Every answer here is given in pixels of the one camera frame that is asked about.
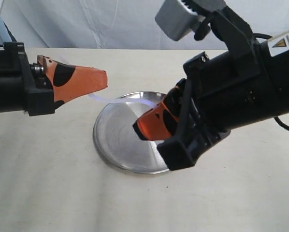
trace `stainless steel lid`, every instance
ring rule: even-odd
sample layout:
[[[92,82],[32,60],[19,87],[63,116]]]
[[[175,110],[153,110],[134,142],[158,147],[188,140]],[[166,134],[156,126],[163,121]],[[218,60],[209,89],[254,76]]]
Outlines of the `stainless steel lid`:
[[[165,94],[136,92],[121,98],[147,99],[160,102]],[[158,174],[167,172],[164,160],[157,151],[158,142],[141,141],[133,123],[150,109],[140,103],[111,103],[98,116],[93,141],[101,157],[108,163],[128,172]]]

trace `yellow warning sticker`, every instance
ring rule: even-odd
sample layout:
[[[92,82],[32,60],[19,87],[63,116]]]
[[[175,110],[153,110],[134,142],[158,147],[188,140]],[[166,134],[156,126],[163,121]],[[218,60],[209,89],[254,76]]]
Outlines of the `yellow warning sticker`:
[[[289,51],[289,31],[269,39],[268,48],[272,57]]]

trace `table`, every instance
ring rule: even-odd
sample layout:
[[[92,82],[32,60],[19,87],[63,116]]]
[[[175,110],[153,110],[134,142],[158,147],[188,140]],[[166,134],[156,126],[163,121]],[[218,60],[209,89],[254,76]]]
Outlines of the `table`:
[[[27,49],[30,62],[42,54],[106,70],[97,94],[108,98],[167,92],[200,52]],[[289,232],[289,132],[274,120],[232,131],[193,168],[142,176],[97,154],[104,106],[83,96],[49,116],[0,114],[0,232]]]

